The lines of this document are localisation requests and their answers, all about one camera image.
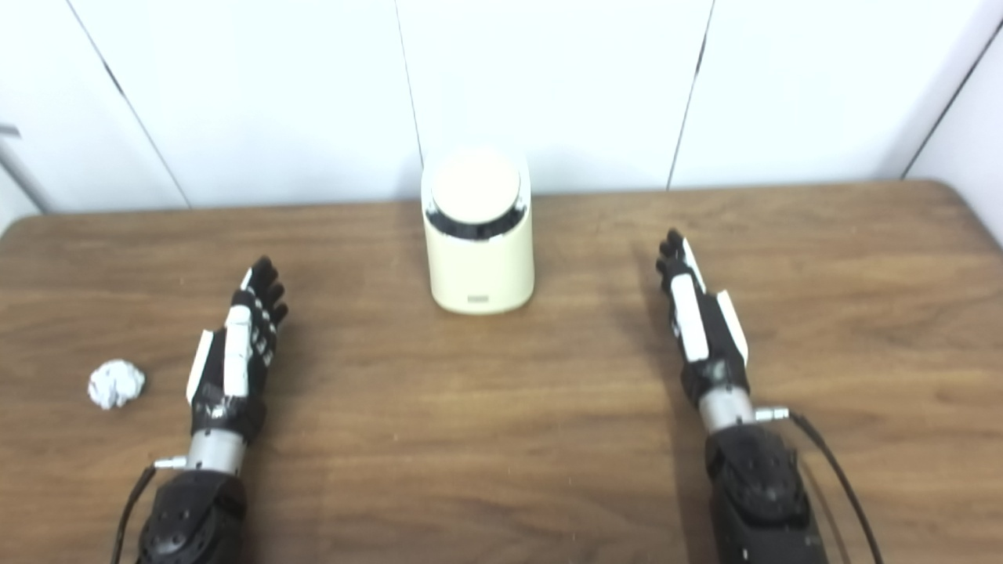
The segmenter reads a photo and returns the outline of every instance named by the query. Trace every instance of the cream cylindrical container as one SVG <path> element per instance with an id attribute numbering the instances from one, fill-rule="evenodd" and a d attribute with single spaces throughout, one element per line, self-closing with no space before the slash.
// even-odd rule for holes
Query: cream cylindrical container
<path id="1" fill-rule="evenodd" d="M 525 159 L 479 147 L 429 163 L 421 204 L 432 298 L 455 313 L 500 313 L 533 295 L 533 209 Z"/>

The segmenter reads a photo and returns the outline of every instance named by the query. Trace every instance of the black forearm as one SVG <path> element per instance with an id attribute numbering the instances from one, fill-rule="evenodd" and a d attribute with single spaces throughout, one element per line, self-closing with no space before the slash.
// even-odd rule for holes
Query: black forearm
<path id="1" fill-rule="evenodd" d="M 710 509 L 721 564 L 826 564 L 793 451 L 758 425 L 706 444 Z"/>
<path id="2" fill-rule="evenodd" d="M 236 564 L 247 498 L 240 479 L 188 470 L 156 491 L 139 536 L 140 564 Z"/>

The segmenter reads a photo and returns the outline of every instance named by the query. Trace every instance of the white wall panel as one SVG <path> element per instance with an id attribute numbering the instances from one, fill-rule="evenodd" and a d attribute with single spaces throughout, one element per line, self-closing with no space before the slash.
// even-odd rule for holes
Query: white wall panel
<path id="1" fill-rule="evenodd" d="M 4 158 L 50 211 L 180 208 L 185 200 L 63 0 L 0 2 Z"/>
<path id="2" fill-rule="evenodd" d="M 0 166 L 0 235 L 20 218 L 37 213 L 38 208 L 28 200 L 21 187 Z"/>
<path id="3" fill-rule="evenodd" d="M 898 178 L 999 0 L 717 0 L 672 188 Z"/>
<path id="4" fill-rule="evenodd" d="M 392 0 L 72 0 L 194 206 L 416 198 Z"/>
<path id="5" fill-rule="evenodd" d="M 535 192 L 664 190 L 710 0 L 398 0 L 421 149 L 504 139 Z"/>
<path id="6" fill-rule="evenodd" d="M 953 186 L 1003 244 L 1003 37 L 996 36 L 909 178 Z"/>

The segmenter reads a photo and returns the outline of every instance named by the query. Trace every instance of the white lid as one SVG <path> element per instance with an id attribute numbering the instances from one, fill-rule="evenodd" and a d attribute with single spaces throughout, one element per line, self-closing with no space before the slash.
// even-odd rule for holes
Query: white lid
<path id="1" fill-rule="evenodd" d="M 505 215 L 519 197 L 519 171 L 501 153 L 461 149 L 439 165 L 431 193 L 448 218 L 476 225 Z"/>

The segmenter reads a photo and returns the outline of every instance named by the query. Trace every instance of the crumpled paper ball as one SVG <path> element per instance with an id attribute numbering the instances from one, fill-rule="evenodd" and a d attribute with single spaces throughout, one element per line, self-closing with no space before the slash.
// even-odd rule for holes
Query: crumpled paper ball
<path id="1" fill-rule="evenodd" d="M 146 375 L 134 364 L 121 358 L 108 360 L 90 374 L 87 394 L 102 409 L 121 407 L 142 391 Z"/>

